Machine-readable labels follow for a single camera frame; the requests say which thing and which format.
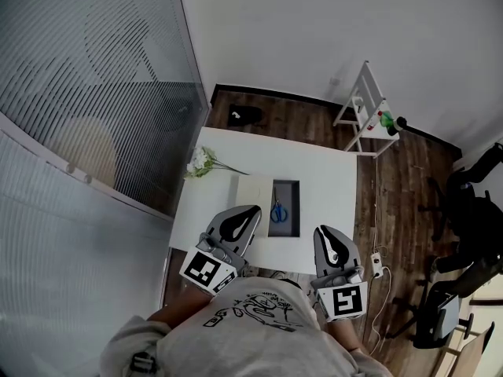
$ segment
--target white wall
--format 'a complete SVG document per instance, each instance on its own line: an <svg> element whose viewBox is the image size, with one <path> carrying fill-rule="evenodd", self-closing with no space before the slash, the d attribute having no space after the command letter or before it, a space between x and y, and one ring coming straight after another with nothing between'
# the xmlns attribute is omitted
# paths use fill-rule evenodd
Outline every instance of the white wall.
<svg viewBox="0 0 503 377"><path fill-rule="evenodd" d="M503 124L503 0L183 0L216 83L336 101L370 60L391 110L461 148Z"/></svg>
<svg viewBox="0 0 503 377"><path fill-rule="evenodd" d="M503 298L503 276L498 275L490 284L481 287L474 294L475 298ZM474 315L473 331L482 332L489 328L494 321L496 328L491 336L482 359L480 360L475 377L501 377L503 370L503 358L501 347L503 346L503 308L502 307L472 307Z"/></svg>

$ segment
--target wooden floor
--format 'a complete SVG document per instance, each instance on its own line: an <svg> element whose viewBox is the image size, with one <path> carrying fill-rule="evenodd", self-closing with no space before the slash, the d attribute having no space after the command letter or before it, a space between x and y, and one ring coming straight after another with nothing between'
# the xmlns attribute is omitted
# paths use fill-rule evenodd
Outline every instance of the wooden floor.
<svg viewBox="0 0 503 377"><path fill-rule="evenodd" d="M253 126L227 127L230 104L259 107L264 112L264 118ZM219 91L207 126L342 149L353 137L353 132L350 126L332 127L335 115L332 109L314 104ZM368 141L362 146L364 150L370 148ZM367 280L370 280L369 270L372 269L370 255L374 233L376 246L382 255L386 255L383 264L391 270L391 293L374 324L381 335L397 329L409 318L409 314L399 313L391 304L395 296L407 298L413 304L419 302L422 288L416 285L416 281L424 279L427 256L450 252L452 235L446 231L439 243L433 243L430 239L434 225L432 215L418 213L417 205L435 203L434 192L428 187L426 179L432 176L441 184L445 182L455 159L457 152L405 131L401 132L400 141L379 159L358 157L354 241L367 270ZM179 290L181 280L177 274L183 256L180 251L173 253L165 302L169 302ZM378 339L372 322L384 304L388 284L387 274L372 282L367 317L355 321L359 336L370 350ZM374 353L374 357L384 363L395 377L430 375L438 355L438 350L414 349L407 335L385 340L382 348L379 345Z"/></svg>

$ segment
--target white table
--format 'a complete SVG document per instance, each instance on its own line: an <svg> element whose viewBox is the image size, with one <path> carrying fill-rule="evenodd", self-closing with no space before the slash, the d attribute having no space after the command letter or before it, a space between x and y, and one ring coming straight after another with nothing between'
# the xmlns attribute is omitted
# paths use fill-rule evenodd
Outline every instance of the white table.
<svg viewBox="0 0 503 377"><path fill-rule="evenodd" d="M203 127L197 145L215 150L218 160L249 174L300 181L300 237L255 238L245 258L251 265L316 274L314 229L330 225L353 238L356 156L317 145ZM187 251L211 219L234 206L238 174L212 170L185 181L170 245Z"/></svg>

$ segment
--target person's arm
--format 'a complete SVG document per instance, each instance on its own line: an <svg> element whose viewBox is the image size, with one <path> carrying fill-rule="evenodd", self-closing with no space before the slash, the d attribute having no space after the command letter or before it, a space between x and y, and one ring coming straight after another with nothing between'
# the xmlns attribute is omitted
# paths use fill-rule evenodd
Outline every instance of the person's arm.
<svg viewBox="0 0 503 377"><path fill-rule="evenodd" d="M166 323L171 329L189 319L207 306L212 297L189 285L177 299L169 306L155 312L147 321Z"/></svg>
<svg viewBox="0 0 503 377"><path fill-rule="evenodd" d="M338 320L327 323L327 332L348 352L361 350L365 355L369 352L358 339L351 320Z"/></svg>

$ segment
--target scissors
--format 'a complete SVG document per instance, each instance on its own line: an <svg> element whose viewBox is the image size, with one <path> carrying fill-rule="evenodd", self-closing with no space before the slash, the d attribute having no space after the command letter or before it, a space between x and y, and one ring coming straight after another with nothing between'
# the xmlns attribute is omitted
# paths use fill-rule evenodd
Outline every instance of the scissors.
<svg viewBox="0 0 503 377"><path fill-rule="evenodd" d="M288 212L280 204L280 200L276 197L276 188L274 188L274 205L270 212L270 220L274 223L282 223L286 221Z"/></svg>

